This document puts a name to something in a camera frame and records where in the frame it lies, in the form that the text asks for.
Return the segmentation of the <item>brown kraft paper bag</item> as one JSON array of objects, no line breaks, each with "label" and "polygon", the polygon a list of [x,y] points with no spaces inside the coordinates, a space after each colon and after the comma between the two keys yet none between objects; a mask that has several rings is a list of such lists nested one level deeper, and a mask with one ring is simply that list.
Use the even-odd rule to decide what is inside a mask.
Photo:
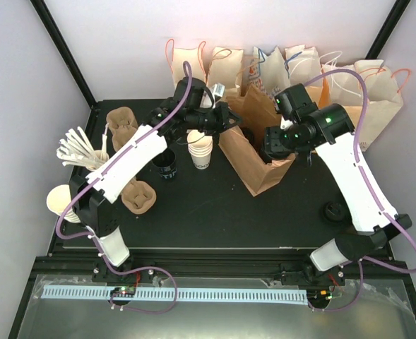
[{"label": "brown kraft paper bag", "polygon": [[[280,125],[280,115],[267,95],[250,85],[245,96],[226,100],[231,110],[242,118],[242,123],[221,133],[219,146],[251,195],[258,196],[280,183],[295,161],[295,155],[266,163],[258,154],[266,127]],[[254,133],[254,145],[244,137],[241,128]]]}]

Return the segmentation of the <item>black cup lid stack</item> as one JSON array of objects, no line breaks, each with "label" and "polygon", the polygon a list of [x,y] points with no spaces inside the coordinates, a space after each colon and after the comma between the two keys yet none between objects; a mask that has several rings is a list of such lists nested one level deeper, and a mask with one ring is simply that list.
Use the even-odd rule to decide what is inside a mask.
[{"label": "black cup lid stack", "polygon": [[327,202],[322,209],[323,217],[332,223],[343,222],[346,218],[346,212],[345,206],[336,201]]}]

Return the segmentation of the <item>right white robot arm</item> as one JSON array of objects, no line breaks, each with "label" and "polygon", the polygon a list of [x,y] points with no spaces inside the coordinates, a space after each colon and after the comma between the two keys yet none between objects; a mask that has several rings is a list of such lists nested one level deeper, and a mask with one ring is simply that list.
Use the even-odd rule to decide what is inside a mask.
[{"label": "right white robot arm", "polygon": [[311,262],[304,264],[304,279],[318,285],[328,277],[329,269],[384,246],[412,227],[412,220],[389,203],[360,158],[361,150],[354,144],[355,127],[344,107],[318,108],[302,84],[279,92],[275,102],[281,123],[266,129],[264,150],[272,157],[296,153],[307,162],[311,152],[316,152],[333,175],[352,218],[349,230],[314,250]]}]

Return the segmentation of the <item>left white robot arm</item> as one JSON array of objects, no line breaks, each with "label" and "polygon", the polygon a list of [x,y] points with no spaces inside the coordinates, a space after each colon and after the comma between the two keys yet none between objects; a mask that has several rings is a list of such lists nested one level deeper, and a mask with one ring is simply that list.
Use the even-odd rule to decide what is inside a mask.
[{"label": "left white robot arm", "polygon": [[124,187],[156,156],[189,130],[206,136],[218,135],[241,122],[221,98],[225,86],[211,88],[199,79],[183,78],[173,96],[153,109],[115,155],[85,177],[75,176],[69,184],[72,210],[109,261],[108,273],[118,282],[133,274],[133,264],[118,222],[110,218],[114,203]]}]

